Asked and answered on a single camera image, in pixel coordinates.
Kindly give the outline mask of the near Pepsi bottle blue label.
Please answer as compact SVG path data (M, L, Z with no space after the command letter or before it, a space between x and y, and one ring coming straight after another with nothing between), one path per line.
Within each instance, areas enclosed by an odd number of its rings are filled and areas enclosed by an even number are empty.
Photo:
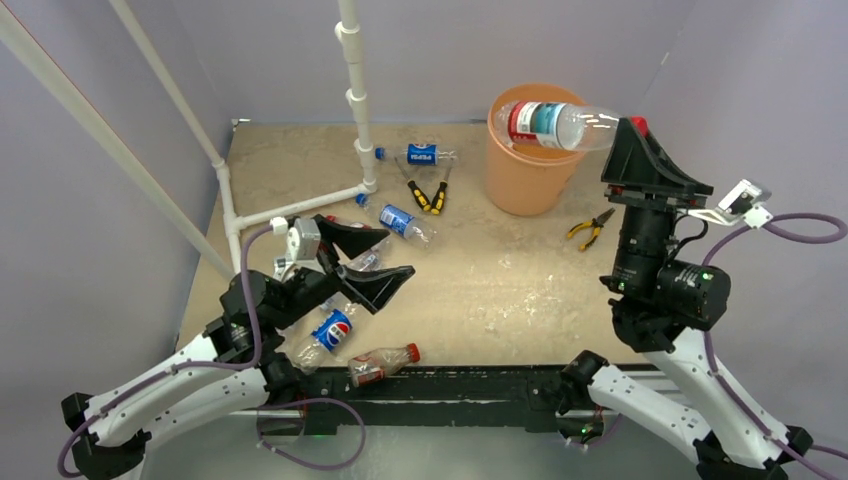
M314 373L333 357L334 351L355 331L361 310L360 306L353 303L334 307L318 327L289 351L291 364L305 375Z

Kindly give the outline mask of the white PVC pipe frame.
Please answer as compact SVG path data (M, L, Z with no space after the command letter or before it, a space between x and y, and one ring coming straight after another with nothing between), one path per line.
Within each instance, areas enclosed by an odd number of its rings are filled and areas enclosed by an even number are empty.
M189 241L201 257L215 268L221 277L230 279L242 270L240 238L242 231L246 228L268 223L277 217L306 212L352 199L358 194L373 193L377 190L378 174L376 172L376 161L373 157L374 146L370 135L368 95L365 86L364 45L354 2L339 2L340 21L335 26L334 33L342 46L348 68L350 87L345 93L345 98L350 105L357 128L354 148L359 157L363 179L360 184L351 188L247 216L240 216L236 212L229 166L213 145L211 138L204 130L199 118L190 107L185 95L133 10L125 1L113 1L110 6L183 117L215 171L222 200L225 235L229 247L230 257L228 259L224 259L206 240L205 236L142 165L139 158L94 104L7 5L1 7L1 42L110 155L129 179L142 190L154 206Z

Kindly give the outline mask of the middle Pepsi bottle blue label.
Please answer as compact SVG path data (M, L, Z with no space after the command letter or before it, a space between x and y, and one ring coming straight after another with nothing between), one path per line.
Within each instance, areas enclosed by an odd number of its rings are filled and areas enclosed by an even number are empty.
M370 219L402 237L411 245L422 249L434 245L436 230L418 216L374 195L360 193L355 197L355 202L367 213Z

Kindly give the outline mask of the right yellow black screwdriver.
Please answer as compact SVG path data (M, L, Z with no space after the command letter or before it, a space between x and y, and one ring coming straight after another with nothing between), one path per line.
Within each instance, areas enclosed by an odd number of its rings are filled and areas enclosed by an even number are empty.
M452 172L452 169L453 169L453 164L450 164L446 168L445 174L444 174L442 180L439 183L439 186L438 186L436 193L434 194L434 196L432 198L430 213L433 214L433 215L440 215L444 210L444 207L446 205L446 199L447 199L447 190L448 190L448 186L449 186L449 179L450 179L450 174Z

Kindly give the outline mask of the orange plastic bin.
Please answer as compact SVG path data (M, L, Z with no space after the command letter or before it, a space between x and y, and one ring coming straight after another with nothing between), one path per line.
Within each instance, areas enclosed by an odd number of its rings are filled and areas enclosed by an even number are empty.
M585 101L557 85L526 83L502 92L489 109L484 191L496 207L509 214L535 216L557 205L585 154L532 145L519 145L514 149L505 146L496 135L496 114L502 107L520 100L575 105L583 105Z

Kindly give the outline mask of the clear crushed water bottle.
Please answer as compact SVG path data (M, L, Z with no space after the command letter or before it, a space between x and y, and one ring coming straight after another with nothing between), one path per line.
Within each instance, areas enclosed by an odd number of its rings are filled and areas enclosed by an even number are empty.
M372 248L367 252L350 260L346 266L352 270L359 272L370 272L377 270L382 264L382 254L379 248ZM346 311L350 301L342 293L335 293L329 299L324 301L320 306L320 310L330 313L333 310Z

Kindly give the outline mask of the yellow black screwdriver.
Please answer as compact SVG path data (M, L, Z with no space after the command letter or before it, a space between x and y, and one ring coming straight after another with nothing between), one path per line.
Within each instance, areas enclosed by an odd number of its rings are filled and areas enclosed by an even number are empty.
M432 198L430 213L433 214L433 215L440 215L444 210L444 207L446 205L446 199L447 199L447 190L448 190L448 186L449 186L449 179L450 179L450 174L452 172L452 169L453 169L453 164L450 164L446 168L445 174L444 174L442 180L439 183L439 186L438 186L436 193L434 194L434 196Z
M411 195L414 199L415 204L419 207L423 212L429 212L431 210L430 200L427 195L423 192L423 190L419 187L416 181L409 175L406 169L402 166L401 162L398 159L395 159L395 164L398 170L401 172L402 176L406 181L406 185L411 192Z

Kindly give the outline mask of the pepsi bottle blue label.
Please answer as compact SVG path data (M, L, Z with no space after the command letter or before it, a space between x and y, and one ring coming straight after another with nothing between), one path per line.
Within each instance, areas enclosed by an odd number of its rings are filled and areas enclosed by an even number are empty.
M289 351L291 364L305 375L314 373L333 357L334 351L355 331L361 310L360 306L353 303L334 307L318 327Z
M422 249L434 245L436 230L418 216L374 195L360 193L355 197L355 202L367 213L370 219L402 237L411 245Z
M378 160L397 160L414 166L435 166L440 163L457 160L458 151L444 144L414 144L401 146L376 147L375 158Z

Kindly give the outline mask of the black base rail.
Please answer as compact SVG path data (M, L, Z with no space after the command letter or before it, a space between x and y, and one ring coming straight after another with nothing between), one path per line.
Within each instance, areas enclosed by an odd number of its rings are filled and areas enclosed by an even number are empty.
M562 365L408 366L371 385L354 387L342 367L303 378L296 393L350 405L367 426L520 427L560 430L567 417L590 417L586 397L568 400Z

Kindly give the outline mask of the aluminium frame rail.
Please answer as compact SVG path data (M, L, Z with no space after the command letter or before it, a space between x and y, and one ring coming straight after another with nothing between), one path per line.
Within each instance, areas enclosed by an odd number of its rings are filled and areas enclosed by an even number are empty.
M629 128L629 125L630 125L630 121L625 119L625 118L619 119L617 121L616 126L612 130L612 133L611 133L611 138L610 138L610 144L611 145L614 145L615 142L619 138L622 137L623 133L626 132L627 129Z

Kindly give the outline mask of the large red label bottle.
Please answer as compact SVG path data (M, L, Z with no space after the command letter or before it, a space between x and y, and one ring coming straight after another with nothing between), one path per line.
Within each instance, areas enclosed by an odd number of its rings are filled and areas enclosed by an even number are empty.
M567 102L512 101L498 107L491 122L504 145L587 152L613 145L621 115Z

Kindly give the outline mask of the far Pepsi bottle blue label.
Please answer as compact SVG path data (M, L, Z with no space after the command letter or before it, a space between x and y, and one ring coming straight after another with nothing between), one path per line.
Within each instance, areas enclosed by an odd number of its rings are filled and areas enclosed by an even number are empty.
M375 158L378 160L397 160L414 166L435 166L440 163L457 160L458 151L444 144L414 144L401 146L376 147Z

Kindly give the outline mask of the brown bottle red cap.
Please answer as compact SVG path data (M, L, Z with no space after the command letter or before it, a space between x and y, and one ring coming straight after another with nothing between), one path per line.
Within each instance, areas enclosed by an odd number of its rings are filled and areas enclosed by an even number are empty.
M361 387L386 379L403 367L419 362L420 351L415 343L399 348L378 348L353 357L348 361L348 371L354 387Z

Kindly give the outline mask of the left yellow black screwdriver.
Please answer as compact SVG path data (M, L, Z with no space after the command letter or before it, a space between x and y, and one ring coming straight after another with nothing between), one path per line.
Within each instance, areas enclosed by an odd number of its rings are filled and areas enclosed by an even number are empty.
M406 181L406 185L411 192L411 195L414 199L415 204L419 207L423 212L429 212L431 210L430 200L427 195L423 192L423 190L419 187L416 181L409 175L406 169L402 166L401 162L398 159L395 159L395 164L398 170L401 172L402 176Z

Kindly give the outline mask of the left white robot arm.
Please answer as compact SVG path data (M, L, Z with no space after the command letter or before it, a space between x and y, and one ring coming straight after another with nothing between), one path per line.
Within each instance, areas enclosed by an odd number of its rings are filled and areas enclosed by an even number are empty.
M288 356L283 331L335 295L369 313L382 310L415 269L358 271L343 257L366 253L388 235L323 215L276 217L266 227L286 243L291 275L280 280L242 266L222 294L221 315L184 347L133 380L61 403L70 437L57 470L66 479L118 479L141 471L145 456L172 437L229 413L292 407L303 379L353 330L333 311L316 330L316 348Z

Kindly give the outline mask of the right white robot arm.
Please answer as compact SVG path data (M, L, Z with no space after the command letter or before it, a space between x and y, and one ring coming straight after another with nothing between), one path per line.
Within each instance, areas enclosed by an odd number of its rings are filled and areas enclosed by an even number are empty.
M813 440L764 410L718 360L706 334L731 291L722 269L679 259L686 217L706 225L759 228L771 220L768 192L743 180L714 208L711 186L683 173L640 117L621 119L601 175L623 207L611 272L602 283L618 339L643 355L684 395L678 403L641 387L605 358L584 351L562 372L561 409L609 407L676 447L703 479L782 479Z

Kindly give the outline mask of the yellow handled pliers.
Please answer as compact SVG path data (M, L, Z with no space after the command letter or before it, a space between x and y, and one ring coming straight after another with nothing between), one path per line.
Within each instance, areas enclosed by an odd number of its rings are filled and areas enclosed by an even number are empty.
M566 234L566 239L573 239L579 232L587 230L590 232L589 238L583 242L578 250L580 252L585 252L591 246L594 245L596 240L598 239L602 229L604 228L606 222L613 216L615 213L614 208L609 208L602 212L601 214L592 217L591 219L584 221L582 223L574 225Z

